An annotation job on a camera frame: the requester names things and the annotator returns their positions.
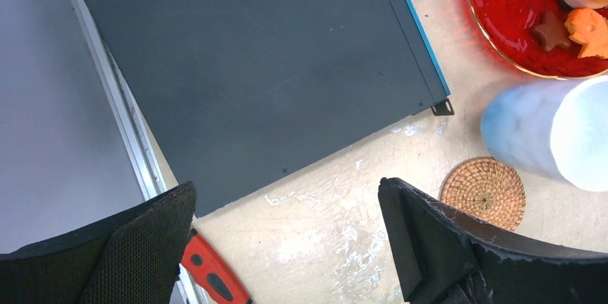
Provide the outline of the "fish shaped yellow cookie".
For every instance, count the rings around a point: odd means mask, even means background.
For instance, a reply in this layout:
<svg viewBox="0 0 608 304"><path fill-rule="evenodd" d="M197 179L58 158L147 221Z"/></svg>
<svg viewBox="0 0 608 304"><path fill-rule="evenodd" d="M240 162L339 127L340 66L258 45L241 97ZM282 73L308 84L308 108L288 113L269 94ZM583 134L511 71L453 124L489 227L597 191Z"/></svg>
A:
<svg viewBox="0 0 608 304"><path fill-rule="evenodd" d="M607 20L596 10L572 10L564 26L569 33L569 39L581 46L578 58L607 58Z"/></svg>

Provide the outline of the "woven round coaster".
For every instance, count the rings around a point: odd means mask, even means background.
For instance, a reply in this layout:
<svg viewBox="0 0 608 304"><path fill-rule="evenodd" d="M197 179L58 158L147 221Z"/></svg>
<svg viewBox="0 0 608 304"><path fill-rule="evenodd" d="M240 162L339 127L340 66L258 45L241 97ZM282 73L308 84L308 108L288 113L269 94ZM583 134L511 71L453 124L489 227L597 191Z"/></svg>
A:
<svg viewBox="0 0 608 304"><path fill-rule="evenodd" d="M440 201L508 231L520 225L526 193L520 176L492 157L463 161L447 175Z"/></svg>

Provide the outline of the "white ceramic mug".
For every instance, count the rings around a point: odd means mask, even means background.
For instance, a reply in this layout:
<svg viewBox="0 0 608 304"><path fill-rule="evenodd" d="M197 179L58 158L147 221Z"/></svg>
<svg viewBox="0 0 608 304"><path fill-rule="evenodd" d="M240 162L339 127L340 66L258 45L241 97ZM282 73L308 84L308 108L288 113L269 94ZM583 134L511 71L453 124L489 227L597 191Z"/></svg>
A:
<svg viewBox="0 0 608 304"><path fill-rule="evenodd" d="M521 170L607 190L607 76L530 82L501 92L480 119L488 152Z"/></svg>

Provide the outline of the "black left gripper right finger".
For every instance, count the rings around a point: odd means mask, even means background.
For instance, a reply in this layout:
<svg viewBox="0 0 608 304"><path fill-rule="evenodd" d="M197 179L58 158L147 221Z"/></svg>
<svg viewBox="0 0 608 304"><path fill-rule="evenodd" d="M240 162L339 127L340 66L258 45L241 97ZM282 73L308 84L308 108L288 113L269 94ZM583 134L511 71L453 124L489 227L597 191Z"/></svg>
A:
<svg viewBox="0 0 608 304"><path fill-rule="evenodd" d="M607 255L501 229L398 178L378 191L407 303L605 303Z"/></svg>

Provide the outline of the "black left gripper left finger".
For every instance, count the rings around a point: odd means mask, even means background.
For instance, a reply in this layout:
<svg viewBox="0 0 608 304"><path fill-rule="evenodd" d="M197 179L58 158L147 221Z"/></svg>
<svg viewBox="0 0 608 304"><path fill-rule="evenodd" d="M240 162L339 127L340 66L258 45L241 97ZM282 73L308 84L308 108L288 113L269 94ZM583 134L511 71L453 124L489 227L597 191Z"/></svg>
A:
<svg viewBox="0 0 608 304"><path fill-rule="evenodd" d="M1 255L2 303L169 303L190 240L192 182Z"/></svg>

